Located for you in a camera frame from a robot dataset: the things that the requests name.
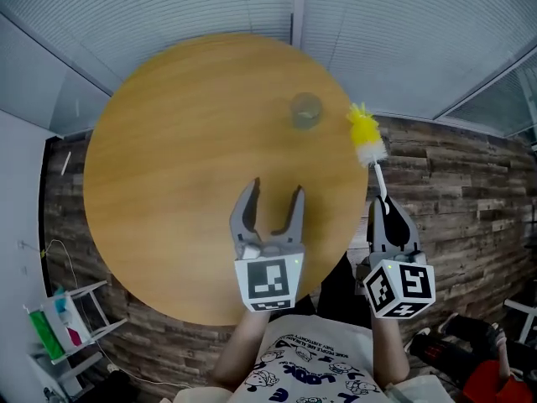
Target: cleaning brush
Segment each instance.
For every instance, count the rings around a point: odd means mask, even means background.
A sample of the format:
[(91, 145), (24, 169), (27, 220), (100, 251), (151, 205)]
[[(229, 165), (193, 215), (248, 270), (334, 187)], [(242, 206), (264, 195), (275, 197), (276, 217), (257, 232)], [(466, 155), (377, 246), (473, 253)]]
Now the cleaning brush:
[(378, 131), (378, 123), (373, 119), (371, 113), (366, 112), (365, 104), (358, 107), (355, 103), (351, 105), (347, 119), (351, 121), (351, 139), (356, 147), (356, 153), (363, 167), (373, 165), (377, 174), (378, 186), (380, 187), (380, 198), (382, 199), (386, 213), (389, 213), (389, 206), (386, 203), (386, 185), (384, 184), (383, 172), (378, 163), (388, 157), (383, 139)]

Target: table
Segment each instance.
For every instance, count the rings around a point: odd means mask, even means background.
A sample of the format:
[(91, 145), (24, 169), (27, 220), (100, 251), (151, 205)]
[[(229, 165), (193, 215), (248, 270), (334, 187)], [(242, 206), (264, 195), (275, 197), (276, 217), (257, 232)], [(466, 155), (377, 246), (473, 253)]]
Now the table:
[[(318, 125), (292, 127), (289, 103), (316, 94)], [(139, 300), (206, 325), (238, 322), (229, 216), (261, 178), (257, 229), (284, 225), (305, 188), (300, 294), (330, 273), (357, 230), (368, 173), (346, 120), (349, 99), (323, 66), (254, 34), (186, 40), (141, 65), (91, 137), (84, 203), (110, 271)]]

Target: white brush handle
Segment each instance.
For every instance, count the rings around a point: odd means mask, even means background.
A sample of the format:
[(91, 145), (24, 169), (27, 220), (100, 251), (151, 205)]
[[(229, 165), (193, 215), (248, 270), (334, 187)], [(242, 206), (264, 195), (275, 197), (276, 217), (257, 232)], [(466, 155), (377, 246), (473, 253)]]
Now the white brush handle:
[(386, 196), (388, 192), (386, 191), (386, 184), (384, 184), (383, 172), (380, 169), (380, 164), (375, 161), (375, 173), (377, 174), (378, 186), (380, 187), (380, 198), (383, 200), (384, 207), (386, 208), (386, 215), (389, 214), (389, 206), (386, 202)]

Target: white t-shirt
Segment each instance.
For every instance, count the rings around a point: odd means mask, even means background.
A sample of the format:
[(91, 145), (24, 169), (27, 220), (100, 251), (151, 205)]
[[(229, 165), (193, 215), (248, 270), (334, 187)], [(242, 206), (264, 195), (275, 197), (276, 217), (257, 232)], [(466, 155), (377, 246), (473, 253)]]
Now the white t-shirt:
[[(447, 393), (440, 382), (438, 387), (431, 401), (452, 401), (449, 397), (443, 398)], [(235, 393), (206, 389), (205, 398), (203, 392), (200, 389), (181, 391), (175, 403), (392, 401), (373, 380), (370, 330), (316, 316), (296, 315), (269, 323), (253, 371)]]

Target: white cube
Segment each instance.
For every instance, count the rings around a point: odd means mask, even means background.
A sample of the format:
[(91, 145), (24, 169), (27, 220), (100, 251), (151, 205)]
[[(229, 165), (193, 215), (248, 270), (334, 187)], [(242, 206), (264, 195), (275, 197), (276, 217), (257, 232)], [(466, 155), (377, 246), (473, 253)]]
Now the white cube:
[(242, 302), (250, 311), (295, 307), (304, 253), (236, 259)]
[(412, 318), (436, 300), (430, 265), (383, 259), (363, 284), (377, 318)]

